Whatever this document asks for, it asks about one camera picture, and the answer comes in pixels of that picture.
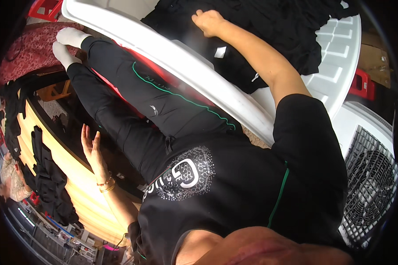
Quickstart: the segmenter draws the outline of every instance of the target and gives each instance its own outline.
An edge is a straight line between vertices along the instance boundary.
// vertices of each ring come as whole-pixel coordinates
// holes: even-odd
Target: white sock
[[[68,70],[68,67],[73,63],[81,63],[80,59],[71,55],[68,48],[59,42],[53,43],[53,54],[65,67],[65,70]]]
[[[56,35],[56,40],[63,45],[71,45],[81,49],[81,43],[88,36],[91,35],[76,28],[68,27],[59,30],[58,34]]]

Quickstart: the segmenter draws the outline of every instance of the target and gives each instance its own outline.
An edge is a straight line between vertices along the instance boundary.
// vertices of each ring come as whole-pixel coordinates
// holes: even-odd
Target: cardboard box
[[[389,58],[378,35],[362,34],[357,67],[368,73],[372,81],[390,88]]]

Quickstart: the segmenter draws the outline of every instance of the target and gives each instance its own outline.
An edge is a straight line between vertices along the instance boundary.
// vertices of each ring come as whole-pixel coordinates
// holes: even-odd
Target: black sweatpants
[[[176,88],[111,40],[89,36],[81,48],[88,54],[89,68],[73,63],[67,69],[78,98],[146,182],[156,177],[171,140],[203,133],[243,134],[239,122],[227,113],[179,96]],[[90,68],[118,88],[160,131],[140,119]]]

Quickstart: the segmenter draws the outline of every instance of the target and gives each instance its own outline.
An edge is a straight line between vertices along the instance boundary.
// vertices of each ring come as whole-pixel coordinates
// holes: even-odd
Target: wooden table
[[[118,223],[105,198],[97,188],[96,178],[91,167],[76,156],[56,136],[33,107],[33,103],[29,99],[26,101],[25,119],[23,119],[21,113],[17,117],[21,126],[21,135],[18,136],[21,146],[21,161],[27,164],[35,175],[33,165],[36,161],[31,143],[31,132],[37,125],[43,130],[43,143],[51,150],[53,160],[68,177],[65,188],[84,228],[112,244],[117,244],[124,233],[127,233],[127,227],[122,227]],[[73,139],[73,141],[80,141],[80,138]],[[126,244],[127,241],[124,239],[120,246]]]

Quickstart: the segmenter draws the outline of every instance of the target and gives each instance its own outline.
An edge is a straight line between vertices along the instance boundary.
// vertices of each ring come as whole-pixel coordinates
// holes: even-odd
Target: seated person
[[[192,20],[233,45],[269,85],[272,149],[253,146],[221,109],[185,100],[111,40],[65,28],[53,44],[85,109],[149,183],[138,211],[109,175],[100,133],[92,141],[83,126],[84,153],[133,253],[160,265],[352,263],[337,232],[347,173],[324,105],[266,42],[216,11],[198,10]],[[94,71],[65,45],[85,50]]]
[[[0,196],[5,199],[11,198],[14,201],[22,201],[28,198],[32,189],[25,183],[24,174],[11,154],[7,152],[4,156],[2,170],[0,171]]]

